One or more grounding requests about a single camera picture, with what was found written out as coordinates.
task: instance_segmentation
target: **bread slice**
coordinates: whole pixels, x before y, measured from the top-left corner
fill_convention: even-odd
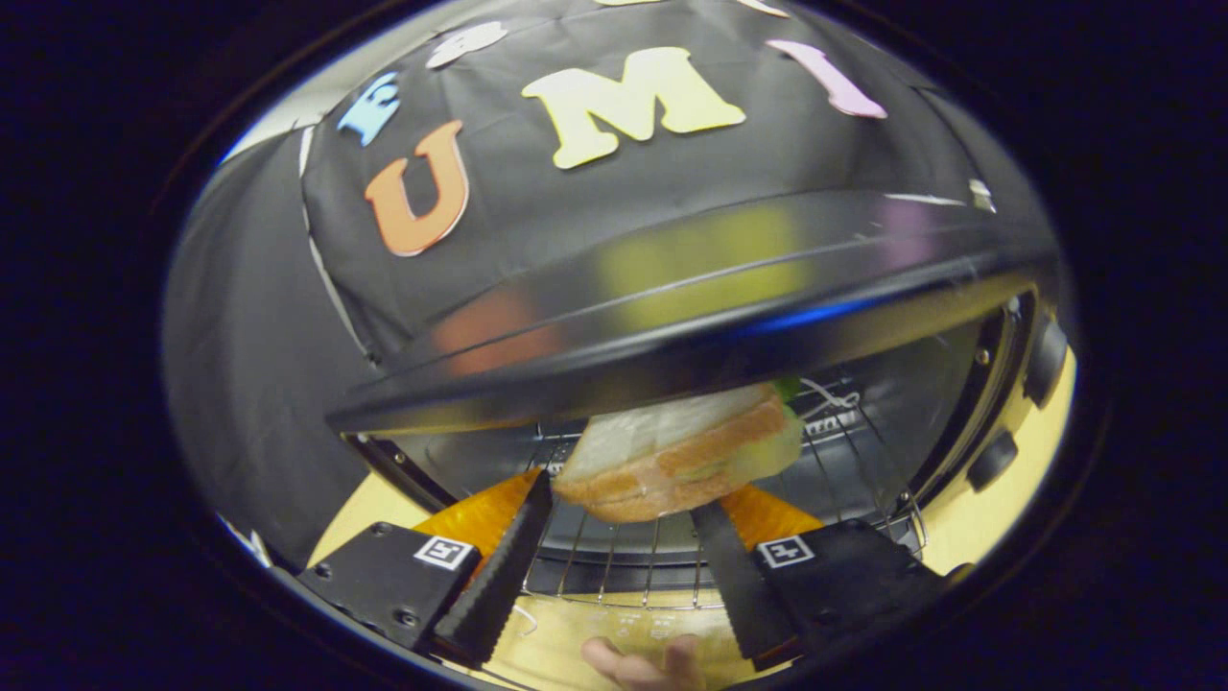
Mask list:
[[[630,463],[577,481],[566,477],[569,459],[555,479],[555,491],[598,519],[632,523],[694,509],[752,480],[781,473],[798,458],[802,422],[770,387],[749,389],[759,398],[749,410]]]
[[[553,487],[583,506],[642,497],[783,425],[783,404],[770,385],[596,416]]]

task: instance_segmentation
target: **yellow letter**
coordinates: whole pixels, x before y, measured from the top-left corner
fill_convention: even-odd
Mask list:
[[[726,103],[704,81],[689,56],[683,48],[647,48],[626,56],[621,82],[570,69],[526,86],[521,96],[540,98],[559,133],[554,164],[573,168],[618,149],[618,136],[597,129],[593,117],[646,141],[652,136],[658,98],[666,107],[661,124],[679,134],[747,119],[742,108]]]

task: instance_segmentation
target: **human hand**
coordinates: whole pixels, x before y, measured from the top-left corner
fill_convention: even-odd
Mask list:
[[[685,633],[666,644],[664,669],[641,655],[624,655],[609,638],[589,638],[580,657],[602,676],[628,691],[704,691],[699,669],[699,636]]]

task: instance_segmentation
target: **white cord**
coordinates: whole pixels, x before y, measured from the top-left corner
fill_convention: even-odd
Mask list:
[[[806,419],[813,416],[814,414],[822,411],[823,409],[826,409],[828,406],[840,406],[841,409],[852,409],[852,407],[855,407],[861,401],[861,394],[858,394],[857,392],[853,392],[852,394],[845,396],[844,399],[837,399],[836,396],[833,396],[822,385],[815,384],[814,382],[810,382],[809,379],[804,379],[803,378],[801,382],[806,387],[810,388],[812,392],[814,392],[814,393],[819,394],[820,396],[823,396],[824,399],[826,399],[826,401],[824,401],[823,404],[819,404],[818,407],[814,407],[814,409],[812,409],[812,410],[802,414],[801,416],[798,416],[802,420],[806,420]]]
[[[526,612],[526,611],[524,611],[523,609],[521,609],[521,606],[519,606],[519,605],[516,605],[516,606],[513,606],[512,609],[513,609],[513,610],[516,610],[517,612],[521,612],[522,615],[524,615],[524,619],[527,619],[527,620],[529,620],[530,622],[533,622],[533,628],[530,628],[530,630],[528,630],[528,631],[522,631],[522,632],[521,632],[521,636],[528,636],[529,633],[533,633],[534,631],[537,631],[537,620],[535,620],[535,619],[533,619],[533,615],[530,615],[530,614]]]

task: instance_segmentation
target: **black fabric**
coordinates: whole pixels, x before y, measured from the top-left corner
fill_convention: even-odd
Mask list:
[[[220,167],[163,307],[171,412],[205,501],[295,567],[366,476],[324,407],[373,376],[311,257],[300,140],[276,136]]]
[[[451,34],[410,52],[372,80],[397,71],[399,110],[367,146],[338,123],[357,95],[318,128],[303,177],[311,232],[359,320],[383,324],[386,355],[441,314],[508,276],[619,234],[753,199],[818,189],[935,194],[970,203],[975,177],[949,128],[917,93],[920,75],[899,66],[834,23],[806,23],[738,2],[650,2],[600,6],[522,2],[465,26],[501,21],[510,34],[442,69],[425,66]],[[837,112],[826,90],[769,39],[826,53],[888,119]],[[554,166],[559,146],[543,104],[521,96],[529,82],[569,68],[619,80],[626,55],[678,45],[747,120],[674,134],[659,120],[645,142],[621,133],[616,152],[572,169]],[[661,106],[658,103],[658,117]],[[449,236],[418,257],[383,244],[363,190],[392,161],[406,157],[410,206],[426,212],[436,189],[419,140],[460,119],[457,136],[470,200]],[[598,126],[614,131],[598,120]]]

